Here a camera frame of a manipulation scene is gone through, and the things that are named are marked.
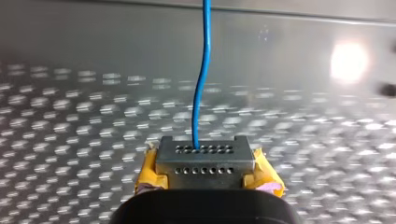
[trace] blue cable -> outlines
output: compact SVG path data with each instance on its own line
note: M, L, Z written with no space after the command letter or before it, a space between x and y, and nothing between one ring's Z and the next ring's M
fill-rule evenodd
M210 27L210 0L203 0L203 12L204 12L204 55L201 64L201 71L198 77L198 82L195 87L194 102L192 105L192 143L194 148L198 149L199 137L198 137L198 124L199 124L199 107L202 99L202 92L204 91L204 85L207 77L207 69L210 63L210 46L211 46L211 27Z

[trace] yellow tape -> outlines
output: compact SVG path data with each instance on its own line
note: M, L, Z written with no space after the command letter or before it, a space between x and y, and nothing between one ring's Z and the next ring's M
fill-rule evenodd
M256 189L266 183L277 183L281 185L281 189L274 190L274 194L279 198L282 197L285 184L262 154L262 149L258 148L254 150L253 155L255 159L254 172L252 175L244 176L245 189Z
M142 166L142 171L134 185L135 191L139 184L150 184L153 187L161 187L168 189L168 176L157 175L155 173L155 158L157 157L157 149L151 148L146 153L146 158Z

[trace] stainless steel panel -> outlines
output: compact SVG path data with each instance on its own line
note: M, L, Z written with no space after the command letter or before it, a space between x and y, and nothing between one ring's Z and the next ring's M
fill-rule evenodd
M169 7L200 7L201 0L101 0ZM330 18L372 20L396 19L396 2L392 0L213 0L215 10L237 10L265 13L316 15Z
M0 2L0 220L106 223L190 139L201 11ZM306 223L395 223L394 25L218 10L203 139L246 134Z

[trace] textured metal floor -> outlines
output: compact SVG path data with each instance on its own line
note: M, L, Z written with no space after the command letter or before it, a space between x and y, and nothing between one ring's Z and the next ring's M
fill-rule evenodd
M0 223L106 223L134 194L146 143L190 138L180 95L193 82L1 66ZM201 136L263 146L305 223L396 222L396 121L373 117L381 99L216 83L204 98Z

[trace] hole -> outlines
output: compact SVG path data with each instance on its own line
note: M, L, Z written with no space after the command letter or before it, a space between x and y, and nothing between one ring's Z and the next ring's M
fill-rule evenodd
M396 97L396 85L390 83L383 83L379 87L379 94L383 96L388 96L389 98Z

